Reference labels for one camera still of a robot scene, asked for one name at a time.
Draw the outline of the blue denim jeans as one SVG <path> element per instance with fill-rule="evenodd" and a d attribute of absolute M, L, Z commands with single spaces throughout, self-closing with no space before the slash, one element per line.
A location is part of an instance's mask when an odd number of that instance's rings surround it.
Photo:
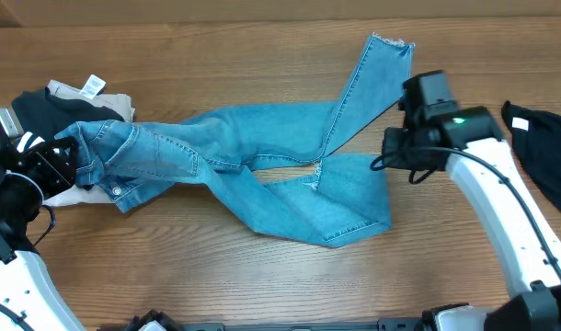
<path fill-rule="evenodd" d="M 414 48 L 370 36 L 336 101 L 218 108 L 142 122 L 142 203 L 202 184 L 252 231 L 328 247 L 388 231 L 386 174 L 341 147 L 402 96 Z"/>

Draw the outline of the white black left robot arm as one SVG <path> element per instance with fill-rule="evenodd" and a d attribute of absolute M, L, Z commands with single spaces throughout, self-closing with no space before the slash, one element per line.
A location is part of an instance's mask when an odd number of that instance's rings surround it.
<path fill-rule="evenodd" d="M 0 140 L 0 330 L 82 330 L 27 236 L 43 202 L 74 184 L 77 142 L 63 138 L 19 152 Z"/>

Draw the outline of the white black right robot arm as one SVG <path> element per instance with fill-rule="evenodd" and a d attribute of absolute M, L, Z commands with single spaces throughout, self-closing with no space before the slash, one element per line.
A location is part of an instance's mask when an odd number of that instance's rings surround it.
<path fill-rule="evenodd" d="M 487 108 L 459 108 L 442 71 L 403 83 L 400 128 L 384 132 L 373 171 L 449 175 L 465 195 L 500 263 L 509 299 L 496 309 L 461 302 L 419 318 L 385 318 L 380 330 L 561 330 L 561 242 L 526 188 L 502 130 Z"/>

